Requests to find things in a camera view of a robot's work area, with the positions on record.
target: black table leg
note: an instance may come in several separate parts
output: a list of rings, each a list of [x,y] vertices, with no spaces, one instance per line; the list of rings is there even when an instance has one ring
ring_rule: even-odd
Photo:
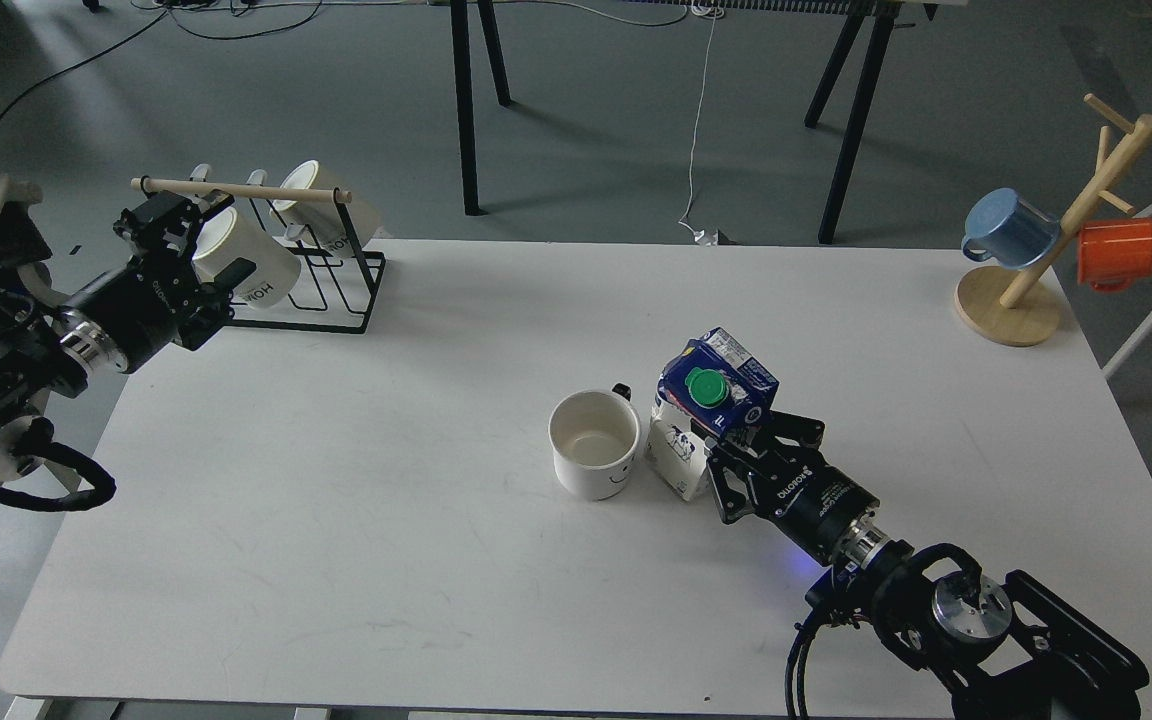
[[[833,91],[833,83],[838,82],[838,74],[842,71],[847,54],[851,53],[851,45],[856,41],[856,33],[861,31],[861,22],[864,22],[864,15],[847,15],[847,22],[842,24],[842,32],[838,33],[838,41],[833,44],[829,63],[824,67],[824,73],[820,73],[817,94],[812,96],[812,106],[808,108],[808,118],[803,120],[805,127],[814,128],[819,122],[824,104],[828,101]]]
[[[461,131],[461,187],[465,214],[480,215],[479,170],[473,151],[473,86],[470,82],[470,12],[467,0],[452,0],[452,59],[456,65],[456,122]]]
[[[878,73],[882,69],[882,56],[887,54],[887,40],[896,24],[895,17],[874,18],[874,32],[869,37],[865,63],[861,66],[861,82],[856,85],[856,99],[851,101],[851,116],[842,132],[842,149],[838,151],[838,165],[833,168],[829,197],[824,203],[824,218],[817,241],[820,245],[832,245],[833,232],[838,227],[838,215],[842,213],[842,200],[847,196],[847,183],[851,181],[851,167],[856,164],[856,151],[861,149],[861,136],[865,132],[869,105],[874,99]]]
[[[483,37],[488,45],[488,61],[492,63],[492,79],[497,86],[497,101],[508,108],[509,83],[505,77],[505,55],[500,54],[500,33],[495,26],[495,9],[492,0],[479,0],[479,18],[483,20]]]

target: green bottle cap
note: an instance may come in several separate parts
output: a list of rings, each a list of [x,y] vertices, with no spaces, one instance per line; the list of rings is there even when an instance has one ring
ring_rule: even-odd
[[[727,400],[727,378],[718,370],[692,367],[687,373],[687,392],[700,407],[718,407]]]

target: orange mug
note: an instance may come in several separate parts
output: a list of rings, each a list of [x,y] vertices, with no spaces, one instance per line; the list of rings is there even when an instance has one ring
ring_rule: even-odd
[[[1078,232],[1078,282],[1122,291],[1152,274],[1152,219],[1092,220]]]

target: power cord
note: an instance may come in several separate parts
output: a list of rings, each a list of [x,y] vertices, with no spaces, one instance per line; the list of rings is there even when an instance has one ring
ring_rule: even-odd
[[[685,20],[687,15],[692,14],[692,10],[684,9],[684,12],[682,12],[682,14],[679,15],[676,18],[669,18],[658,23],[647,23],[647,22],[641,22],[639,20],[621,18],[617,17],[617,15],[612,15],[608,13],[604,13],[602,10],[590,8],[590,6],[588,5],[570,3],[570,1],[567,0],[495,0],[495,3],[497,5],[517,5],[517,3],[561,5],[563,6],[563,8],[576,8],[577,10],[585,10],[585,13],[593,13],[594,15],[599,15],[599,17],[602,18],[615,20],[617,23],[623,23],[627,24],[628,26],[672,26],[672,24],[677,24],[681,23],[682,20]],[[215,5],[214,1],[212,1],[212,3],[192,6],[192,8],[172,8],[172,9],[180,9],[187,13],[229,12],[229,8],[218,8],[218,6],[214,5]],[[312,5],[318,5],[318,3],[316,3],[314,0],[283,0],[283,1],[278,1],[278,3],[259,3],[259,5],[251,3],[247,8],[238,10],[238,13],[230,12],[230,14],[234,15],[234,17],[241,17],[241,15],[248,14],[251,10],[265,10],[271,8],[298,8],[298,6],[312,6]],[[429,5],[429,3],[426,3],[426,0],[324,0],[321,5],[338,6],[338,8],[366,8],[366,6],[371,5]],[[138,10],[168,9],[168,6],[164,3],[154,3],[154,5],[131,3],[131,6],[132,8],[136,8]]]
[[[108,55],[109,53],[113,53],[114,50],[119,50],[119,47],[122,47],[122,46],[127,45],[129,41],[136,40],[136,38],[141,37],[143,33],[145,33],[147,31],[147,29],[150,29],[151,26],[156,26],[156,24],[159,24],[160,20],[165,18],[166,15],[168,15],[168,13],[166,13],[166,12],[160,13],[159,17],[150,20],[150,24],[147,24],[146,26],[143,26],[142,29],[138,29],[138,31],[132,32],[132,35],[129,35],[129,36],[124,37],[123,40],[115,41],[114,45],[109,45],[108,47],[106,47],[106,50],[101,50],[100,53],[97,53],[97,54],[92,55],[91,58],[88,58],[86,60],[82,60],[78,63],[69,65],[68,68],[65,68],[63,70],[58,70],[55,73],[52,73],[50,76],[47,76],[45,78],[41,78],[40,81],[33,83],[33,85],[26,88],[26,91],[22,92],[22,94],[15,96],[15,100],[13,100],[12,103],[8,103],[8,106],[6,106],[6,108],[3,108],[3,111],[1,111],[1,113],[0,113],[0,123],[3,122],[3,118],[6,118],[6,114],[10,113],[12,108],[15,108],[15,105],[17,105],[18,101],[22,101],[22,100],[26,99],[26,97],[29,94],[31,94],[31,92],[33,92],[35,90],[38,90],[38,88],[47,85],[47,83],[50,83],[51,81],[54,81],[55,78],[58,78],[60,76],[63,76],[63,74],[69,73],[70,70],[77,70],[78,68],[83,67],[83,65],[92,63],[92,61],[99,60],[99,59],[104,58],[105,55]]]
[[[808,653],[812,652],[817,634],[821,629],[841,626],[861,629],[861,623],[869,623],[869,617],[859,613],[838,612],[826,602],[809,612],[801,623],[794,624],[797,632],[790,654],[785,659],[785,712],[788,720],[812,720],[808,714]]]
[[[717,13],[710,13],[708,10],[717,10]],[[679,223],[691,232],[692,240],[700,242],[700,238],[705,237],[705,232],[697,232],[696,228],[687,223],[687,215],[691,214],[691,204],[696,200],[694,176],[696,167],[696,141],[700,137],[700,109],[705,106],[705,86],[708,84],[708,51],[714,45],[714,26],[718,24],[718,18],[723,16],[723,9],[702,8],[699,5],[691,5],[690,13],[696,15],[696,17],[708,18],[708,40],[705,41],[705,65],[700,69],[700,100],[696,101],[696,122],[691,127],[691,152],[687,156],[687,206],[682,209],[682,217],[679,218]]]
[[[324,3],[324,0],[317,0],[316,3],[314,3],[314,8],[312,10],[310,10],[310,14],[308,14],[304,18],[298,20],[298,22],[294,22],[294,23],[289,24],[288,26],[276,26],[276,28],[273,28],[273,29],[263,29],[260,32],[248,32],[248,33],[244,33],[244,35],[206,35],[206,33],[203,33],[203,32],[192,31],[192,29],[189,29],[187,26],[183,26],[183,24],[180,24],[180,20],[177,17],[175,17],[175,12],[173,9],[169,8],[168,10],[166,10],[166,14],[172,15],[172,22],[174,22],[175,24],[177,24],[177,28],[183,29],[183,31],[187,32],[188,35],[204,38],[204,40],[251,40],[252,37],[265,37],[265,36],[275,35],[275,33],[279,33],[279,32],[287,32],[287,31],[289,31],[289,29],[296,29],[298,26],[303,26],[303,24],[310,22],[310,20],[317,17],[317,14],[319,14],[319,10],[323,9],[323,3]],[[243,13],[237,13],[237,14],[230,13],[230,14],[233,14],[234,17],[238,17],[238,15],[242,15]]]
[[[616,17],[616,15],[611,15],[608,13],[604,13],[602,10],[596,10],[594,8],[588,8],[588,6],[585,6],[585,5],[568,3],[566,0],[495,0],[494,3],[497,3],[497,5],[508,5],[508,3],[562,5],[564,8],[576,8],[577,10],[585,10],[585,13],[593,13],[594,15],[599,15],[599,17],[604,17],[604,18],[608,18],[608,20],[615,20],[617,23],[623,23],[623,24],[627,24],[628,26],[672,26],[672,24],[677,24],[677,23],[681,23],[682,20],[685,20],[687,15],[692,14],[692,10],[684,9],[684,12],[682,12],[682,14],[679,15],[676,18],[665,20],[664,22],[659,22],[659,23],[644,23],[644,22],[639,22],[638,20],[619,18],[619,17]]]

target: white mug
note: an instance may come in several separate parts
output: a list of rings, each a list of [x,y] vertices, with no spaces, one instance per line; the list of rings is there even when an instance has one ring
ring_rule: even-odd
[[[639,452],[639,416],[630,388],[573,393],[550,415],[558,482],[581,500],[604,500],[626,488]]]
[[[297,165],[285,179],[282,187],[294,188],[294,190],[348,190],[348,185],[340,182],[334,174],[326,172],[323,164],[317,160],[305,160]],[[275,219],[282,217],[283,222],[308,225],[314,237],[319,241],[319,247],[338,258],[353,258],[353,247],[344,234],[344,223],[340,222],[338,206],[333,202],[304,202],[304,200],[274,200],[274,209],[271,214]],[[358,233],[358,247],[364,247],[371,236],[380,228],[380,213],[372,209],[369,202],[358,197],[353,197],[346,207],[349,211],[349,220],[353,228]]]
[[[194,266],[198,279],[210,282],[238,258],[256,264],[256,271],[234,288],[234,297],[251,306],[274,305],[301,278],[301,258],[248,222],[237,210],[225,209],[198,232]]]

